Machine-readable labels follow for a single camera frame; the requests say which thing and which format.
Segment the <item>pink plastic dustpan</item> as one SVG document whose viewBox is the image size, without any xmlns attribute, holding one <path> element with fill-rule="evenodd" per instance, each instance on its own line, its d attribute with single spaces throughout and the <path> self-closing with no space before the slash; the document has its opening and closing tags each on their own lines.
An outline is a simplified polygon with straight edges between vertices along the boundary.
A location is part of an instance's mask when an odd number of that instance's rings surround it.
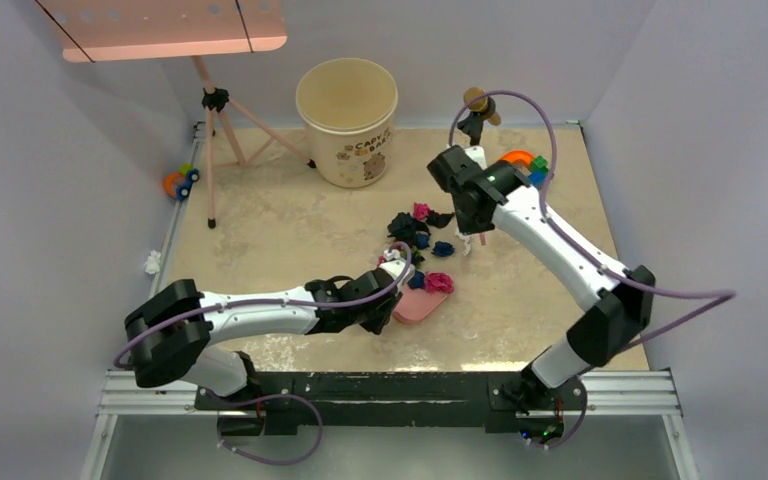
<svg viewBox="0 0 768 480">
<path fill-rule="evenodd" d="M 417 325 L 442 305 L 447 298 L 447 293 L 408 288 L 402 291 L 402 297 L 393 310 L 392 316 L 402 324 Z"/>
</svg>

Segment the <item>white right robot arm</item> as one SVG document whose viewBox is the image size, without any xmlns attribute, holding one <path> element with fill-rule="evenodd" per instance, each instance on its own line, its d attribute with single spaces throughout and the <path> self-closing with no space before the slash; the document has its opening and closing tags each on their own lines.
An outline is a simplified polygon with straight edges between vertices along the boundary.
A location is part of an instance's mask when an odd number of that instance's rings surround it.
<svg viewBox="0 0 768 480">
<path fill-rule="evenodd" d="M 649 325 L 653 296 L 630 286 L 651 286 L 654 274 L 603 254 L 578 233 L 567 242 L 552 227 L 562 218 L 539 205 L 539 190 L 514 165 L 488 167 L 469 151 L 452 146 L 427 166 L 441 190 L 452 197 L 457 225 L 471 235 L 498 229 L 529 250 L 567 289 L 583 314 L 521 373 L 524 399 L 544 407 L 561 386 L 592 367 L 606 365 Z"/>
</svg>

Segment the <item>pink hand brush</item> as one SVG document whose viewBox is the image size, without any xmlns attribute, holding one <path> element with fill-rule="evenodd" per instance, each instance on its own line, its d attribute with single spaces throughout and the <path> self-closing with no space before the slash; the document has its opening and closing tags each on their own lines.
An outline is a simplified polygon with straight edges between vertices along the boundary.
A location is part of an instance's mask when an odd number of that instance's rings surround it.
<svg viewBox="0 0 768 480">
<path fill-rule="evenodd" d="M 461 254 L 463 256 L 469 256 L 475 246 L 485 246 L 487 244 L 485 232 L 465 234 L 459 229 L 456 229 L 454 235 L 462 243 Z"/>
</svg>

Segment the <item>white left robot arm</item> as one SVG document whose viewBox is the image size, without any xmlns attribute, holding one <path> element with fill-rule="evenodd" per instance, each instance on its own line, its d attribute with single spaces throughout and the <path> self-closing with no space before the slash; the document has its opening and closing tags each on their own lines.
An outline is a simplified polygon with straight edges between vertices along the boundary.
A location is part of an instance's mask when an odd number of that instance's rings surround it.
<svg viewBox="0 0 768 480">
<path fill-rule="evenodd" d="M 254 295 L 203 292 L 192 279 L 177 280 L 125 318 L 127 343 L 114 364 L 132 370 L 141 388 L 185 381 L 244 409 L 258 395 L 254 366 L 221 343 L 269 334 L 335 334 L 352 326 L 379 335 L 413 275 L 405 261 L 391 260 L 357 278 L 335 276 Z"/>
</svg>

